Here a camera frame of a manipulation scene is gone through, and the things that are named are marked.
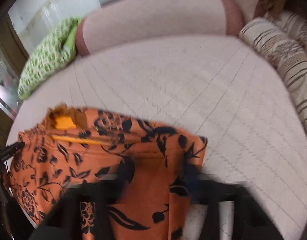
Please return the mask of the orange black floral garment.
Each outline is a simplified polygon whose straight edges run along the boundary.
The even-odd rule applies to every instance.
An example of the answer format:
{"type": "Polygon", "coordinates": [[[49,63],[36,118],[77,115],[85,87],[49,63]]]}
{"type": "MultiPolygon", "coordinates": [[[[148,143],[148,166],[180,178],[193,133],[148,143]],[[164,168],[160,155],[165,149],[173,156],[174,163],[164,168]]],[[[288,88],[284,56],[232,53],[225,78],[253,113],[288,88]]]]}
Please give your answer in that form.
{"type": "Polygon", "coordinates": [[[65,104],[20,132],[24,148],[11,162],[11,191],[36,223],[70,186],[109,181],[125,168],[120,200],[108,207],[116,239],[181,239],[190,207],[185,161],[197,168],[206,137],[159,122],[65,104]]]}

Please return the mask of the wooden glass door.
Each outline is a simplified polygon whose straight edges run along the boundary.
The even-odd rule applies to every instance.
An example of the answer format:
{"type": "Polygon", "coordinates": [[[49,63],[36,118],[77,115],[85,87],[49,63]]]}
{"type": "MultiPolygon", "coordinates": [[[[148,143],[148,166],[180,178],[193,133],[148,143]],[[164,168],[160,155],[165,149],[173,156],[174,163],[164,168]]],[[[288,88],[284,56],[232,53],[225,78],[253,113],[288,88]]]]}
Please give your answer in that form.
{"type": "Polygon", "coordinates": [[[9,15],[5,14],[0,20],[0,145],[7,142],[22,104],[17,89],[28,57],[9,15]]]}

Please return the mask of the green white patterned pillow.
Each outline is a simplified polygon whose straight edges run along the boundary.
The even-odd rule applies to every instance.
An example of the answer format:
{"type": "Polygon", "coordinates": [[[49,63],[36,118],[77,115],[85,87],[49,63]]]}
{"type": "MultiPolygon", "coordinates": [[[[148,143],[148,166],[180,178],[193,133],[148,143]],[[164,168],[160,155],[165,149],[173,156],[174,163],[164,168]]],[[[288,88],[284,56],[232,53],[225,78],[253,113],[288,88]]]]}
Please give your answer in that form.
{"type": "Polygon", "coordinates": [[[21,72],[18,97],[26,100],[48,78],[76,57],[75,35],[81,18],[61,21],[35,48],[21,72]]]}

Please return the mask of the striped beige quilt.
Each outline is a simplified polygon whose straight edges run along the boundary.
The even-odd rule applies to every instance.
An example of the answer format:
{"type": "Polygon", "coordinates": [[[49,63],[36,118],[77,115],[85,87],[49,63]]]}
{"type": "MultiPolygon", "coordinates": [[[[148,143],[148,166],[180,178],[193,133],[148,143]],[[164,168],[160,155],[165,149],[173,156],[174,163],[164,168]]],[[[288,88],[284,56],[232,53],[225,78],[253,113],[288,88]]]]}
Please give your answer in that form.
{"type": "Polygon", "coordinates": [[[307,134],[307,20],[290,11],[255,18],[239,38],[277,70],[307,134]]]}

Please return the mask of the pink quilted bolster cushion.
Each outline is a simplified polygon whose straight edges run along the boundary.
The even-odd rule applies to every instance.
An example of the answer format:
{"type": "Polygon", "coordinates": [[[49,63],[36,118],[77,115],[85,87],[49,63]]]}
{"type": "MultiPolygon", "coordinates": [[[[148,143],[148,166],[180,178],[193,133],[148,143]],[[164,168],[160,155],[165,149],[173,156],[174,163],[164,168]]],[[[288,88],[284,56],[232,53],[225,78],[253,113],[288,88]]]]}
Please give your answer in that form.
{"type": "Polygon", "coordinates": [[[237,36],[241,10],[233,0],[113,0],[78,25],[80,56],[149,38],[216,34],[237,36]]]}

